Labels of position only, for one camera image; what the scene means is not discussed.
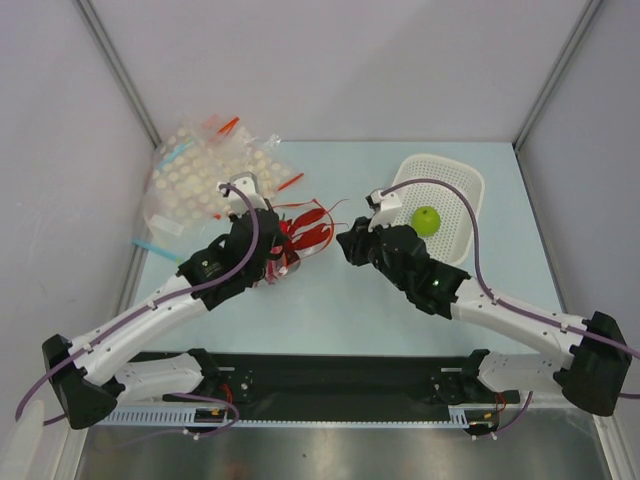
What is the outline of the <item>red toy chili pepper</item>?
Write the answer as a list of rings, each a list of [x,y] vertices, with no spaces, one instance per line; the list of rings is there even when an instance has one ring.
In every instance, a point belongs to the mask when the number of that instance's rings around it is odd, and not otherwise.
[[[292,225],[292,220],[281,219],[279,221],[279,228],[283,237],[283,240],[280,243],[281,252],[287,257],[296,256],[291,234]]]

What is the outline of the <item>red toy lobster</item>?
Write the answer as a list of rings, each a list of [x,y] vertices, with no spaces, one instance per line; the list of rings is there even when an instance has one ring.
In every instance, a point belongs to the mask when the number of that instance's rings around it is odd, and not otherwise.
[[[273,206],[279,221],[293,221],[291,234],[296,256],[285,256],[281,247],[272,249],[271,253],[276,255],[277,259],[267,263],[264,281],[268,285],[275,285],[291,277],[300,269],[305,259],[328,248],[336,236],[337,227],[343,225],[343,222],[336,222],[333,215],[333,210],[343,202],[345,199],[340,199],[330,207],[325,207],[317,199],[311,199],[307,202]]]

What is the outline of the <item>clear bag with orange zipper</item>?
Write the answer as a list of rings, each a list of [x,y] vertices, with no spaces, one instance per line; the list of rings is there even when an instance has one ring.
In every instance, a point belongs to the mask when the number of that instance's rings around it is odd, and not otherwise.
[[[264,197],[278,215],[279,228],[285,236],[283,246],[271,250],[273,258],[267,262],[262,282],[272,286],[291,277],[309,257],[325,251],[337,235],[344,222],[335,220],[333,211],[347,198],[327,206],[315,195],[307,200],[289,200],[284,192],[296,190],[303,185],[304,173],[290,174],[288,170],[265,170],[258,174],[259,186]]]

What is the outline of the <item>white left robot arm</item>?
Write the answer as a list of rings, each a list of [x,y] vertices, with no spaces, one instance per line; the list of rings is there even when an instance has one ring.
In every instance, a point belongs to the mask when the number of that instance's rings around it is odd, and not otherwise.
[[[203,316],[261,280],[272,250],[286,237],[270,208],[232,216],[229,233],[194,253],[144,302],[102,327],[42,345],[49,382],[71,428],[85,429],[123,402],[163,395],[214,397],[219,370],[202,349],[164,360],[134,362],[152,340]]]

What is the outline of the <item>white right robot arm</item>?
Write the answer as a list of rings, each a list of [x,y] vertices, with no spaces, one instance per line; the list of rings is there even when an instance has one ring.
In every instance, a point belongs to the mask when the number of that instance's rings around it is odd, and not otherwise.
[[[429,256],[409,226],[371,228],[359,217],[338,234],[346,260],[372,265],[418,310],[478,325],[529,348],[529,354],[475,350],[461,373],[463,393],[484,401],[494,392],[560,394],[583,411],[613,414],[631,365],[616,321],[601,312],[590,319],[534,309],[486,293],[467,272]]]

